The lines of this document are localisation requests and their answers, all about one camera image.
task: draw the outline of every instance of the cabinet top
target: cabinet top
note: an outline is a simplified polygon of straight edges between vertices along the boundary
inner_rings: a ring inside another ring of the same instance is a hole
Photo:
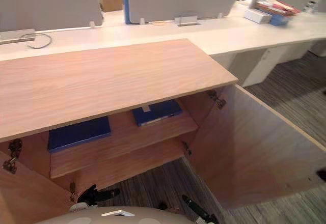
[[[237,82],[188,39],[0,62],[0,142]]]

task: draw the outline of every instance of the metal bracket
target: metal bracket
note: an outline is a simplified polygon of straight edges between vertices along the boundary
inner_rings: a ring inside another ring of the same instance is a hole
[[[75,202],[76,184],[74,182],[70,183],[70,193],[70,201]]]
[[[19,158],[19,154],[22,148],[22,141],[20,139],[15,139],[9,143],[8,150],[11,151],[11,159],[8,159],[2,165],[2,169],[5,169],[12,174],[15,174],[17,171],[16,160]]]
[[[197,15],[195,16],[181,16],[181,17],[175,17],[174,22],[178,26],[189,26],[189,25],[198,25],[199,23],[197,22]]]
[[[192,151],[189,149],[189,145],[188,143],[186,143],[185,141],[182,141],[183,145],[184,145],[184,148],[185,148],[185,151],[188,153],[189,156],[191,156],[193,153]]]
[[[224,105],[226,104],[225,99],[219,99],[218,95],[215,90],[209,90],[207,91],[208,96],[216,102],[219,109],[222,109]]]

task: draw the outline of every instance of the book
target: book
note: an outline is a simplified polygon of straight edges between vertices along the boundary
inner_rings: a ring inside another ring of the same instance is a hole
[[[165,118],[182,113],[178,102],[174,99],[148,105],[146,108],[139,107],[132,110],[138,126],[148,125]]]
[[[55,153],[111,135],[107,116],[49,131],[48,151]]]

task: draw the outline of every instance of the blue binder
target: blue binder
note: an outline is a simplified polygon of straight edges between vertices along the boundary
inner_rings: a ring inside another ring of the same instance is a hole
[[[111,135],[107,116],[49,131],[48,151],[55,153]]]
[[[132,110],[138,126],[144,126],[182,113],[182,109],[174,99],[152,104],[149,108],[150,111],[147,112],[145,112],[141,107]]]

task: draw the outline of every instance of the stack of papers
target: stack of papers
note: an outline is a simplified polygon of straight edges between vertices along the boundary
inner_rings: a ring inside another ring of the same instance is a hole
[[[286,17],[294,16],[301,11],[293,6],[277,0],[257,0],[256,9],[269,14],[280,14]]]

